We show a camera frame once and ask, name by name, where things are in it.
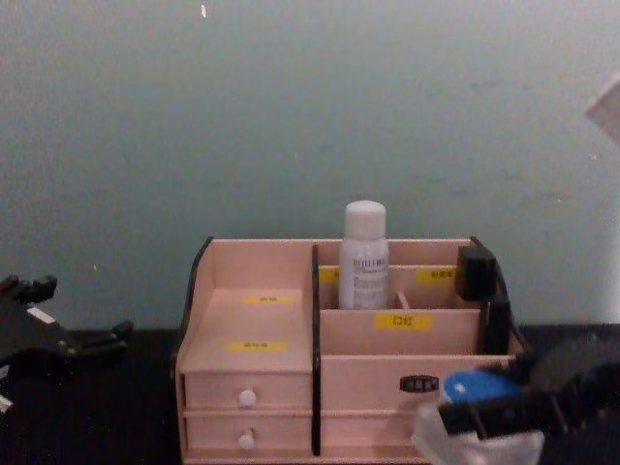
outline yellow label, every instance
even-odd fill
[[[456,266],[431,266],[416,269],[416,281],[423,284],[445,283],[456,279]]]
[[[380,312],[375,314],[375,327],[430,331],[433,328],[433,317],[431,315]]]
[[[286,351],[289,345],[286,342],[259,342],[259,341],[232,341],[226,345],[226,350],[231,352],[263,351],[275,352]]]
[[[319,268],[319,281],[324,284],[335,284],[340,277],[338,266],[321,266]]]
[[[290,295],[248,295],[243,303],[293,303]]]

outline transparent plastic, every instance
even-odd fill
[[[450,436],[437,404],[419,407],[411,440],[433,465],[536,465],[543,450],[540,431],[481,441],[476,433]]]

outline small drawer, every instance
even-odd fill
[[[400,379],[427,375],[442,378],[454,371],[505,362],[511,356],[323,356],[322,407],[325,410],[412,411],[440,396],[439,390],[400,390]]]
[[[243,405],[239,396],[252,391],[256,401]],[[185,375],[185,402],[188,409],[310,409],[312,378],[307,373]]]
[[[411,447],[411,412],[327,412],[321,417],[321,444],[326,447]]]
[[[310,412],[186,412],[190,449],[310,450]]]

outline white plastic bottle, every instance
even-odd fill
[[[340,246],[340,308],[388,308],[386,208],[375,201],[354,201],[345,209]]]

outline wooden compartment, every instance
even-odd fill
[[[335,239],[207,241],[173,357],[185,464],[423,463],[405,376],[507,362],[479,355],[484,313],[454,287],[470,239],[389,241],[389,306],[337,308]],[[251,402],[240,394],[251,391]],[[238,439],[252,431],[254,447]]]

